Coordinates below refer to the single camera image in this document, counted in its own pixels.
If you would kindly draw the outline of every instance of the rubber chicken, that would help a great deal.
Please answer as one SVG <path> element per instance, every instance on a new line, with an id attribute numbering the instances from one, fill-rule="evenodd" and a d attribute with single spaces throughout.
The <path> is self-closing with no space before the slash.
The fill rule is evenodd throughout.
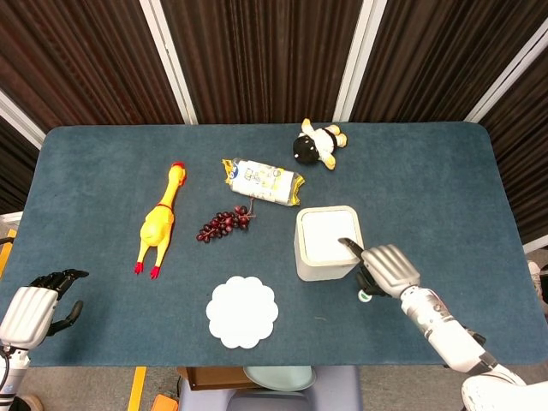
<path id="1" fill-rule="evenodd" d="M 151 271 L 151 279 L 156 279 L 160 275 L 160 266 L 171 238 L 171 227 L 175 221 L 173 214 L 173 199 L 180 186 L 187 179 L 187 171 L 184 163 L 173 163 L 168 174 L 168 187 L 165 189 L 164 197 L 160 200 L 151 212 L 146 215 L 145 222 L 140 229 L 140 250 L 137 264 L 135 264 L 135 274 L 143 272 L 143 258 L 149 247 L 156 247 L 158 254 L 156 264 Z"/>

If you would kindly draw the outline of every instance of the plush toy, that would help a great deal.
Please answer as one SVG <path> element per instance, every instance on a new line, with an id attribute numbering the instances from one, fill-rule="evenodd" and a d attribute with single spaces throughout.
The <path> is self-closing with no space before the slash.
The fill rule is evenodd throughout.
<path id="1" fill-rule="evenodd" d="M 293 143 L 293 154 L 299 163 L 311 164 L 318 160 L 324 162 L 329 170 L 335 169 L 333 152 L 337 147 L 345 147 L 347 137 L 335 124 L 314 130 L 310 120 L 305 118 L 301 125 L 302 133 Z"/>

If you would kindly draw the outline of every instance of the blue felt surface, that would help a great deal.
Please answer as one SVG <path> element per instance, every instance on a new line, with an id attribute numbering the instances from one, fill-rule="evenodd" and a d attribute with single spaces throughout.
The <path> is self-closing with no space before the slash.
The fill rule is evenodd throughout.
<path id="1" fill-rule="evenodd" d="M 359 303 L 354 276 L 304 283 L 293 238 L 300 207 L 258 201 L 249 232 L 207 246 L 194 237 L 215 212 L 247 199 L 223 182 L 221 158 L 298 171 L 301 207 L 352 206 L 367 246 L 398 245 L 459 320 L 487 337 L 506 363 L 548 357 L 548 330 L 486 131 L 470 123 L 343 124 L 337 169 L 292 157 L 298 124 L 69 127 L 39 156 L 4 280 L 0 313 L 21 285 L 74 267 L 91 272 L 64 296 L 57 317 L 85 302 L 76 325 L 47 339 L 33 364 L 428 364 L 440 359 L 398 301 Z M 139 230 L 174 161 L 188 180 L 160 278 L 155 250 L 139 277 Z M 272 335 L 251 350 L 225 348 L 208 331 L 211 292 L 234 275 L 276 293 Z"/>

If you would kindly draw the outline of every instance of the orange object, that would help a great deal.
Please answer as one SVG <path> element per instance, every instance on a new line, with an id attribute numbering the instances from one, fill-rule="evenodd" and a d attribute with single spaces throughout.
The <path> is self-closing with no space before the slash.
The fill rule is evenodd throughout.
<path id="1" fill-rule="evenodd" d="M 151 411 L 177 411 L 179 403 L 167 396 L 158 395 L 154 399 Z"/>
<path id="2" fill-rule="evenodd" d="M 16 235 L 17 231 L 14 229 L 9 230 L 8 237 L 15 238 Z M 7 242 L 3 246 L 0 246 L 0 280 L 3 277 L 3 269 L 6 267 L 6 264 L 8 264 L 8 257 L 12 247 L 13 245 L 11 242 Z"/>
<path id="3" fill-rule="evenodd" d="M 145 376 L 146 367 L 137 366 L 135 368 L 134 383 L 131 386 L 131 395 L 129 396 L 128 411 L 139 411 L 140 409 L 140 398 L 143 395 Z"/>
<path id="4" fill-rule="evenodd" d="M 168 249 L 171 238 L 171 227 L 175 221 L 173 214 L 173 199 L 180 186 L 187 179 L 187 171 L 184 163 L 173 163 L 168 174 L 168 187 L 165 189 L 164 197 L 160 200 L 151 212 L 146 215 L 145 222 L 140 229 L 140 250 L 135 274 L 143 272 L 143 259 L 149 247 L 156 247 L 158 254 L 156 264 L 151 271 L 151 279 L 158 278 L 160 266 Z"/>

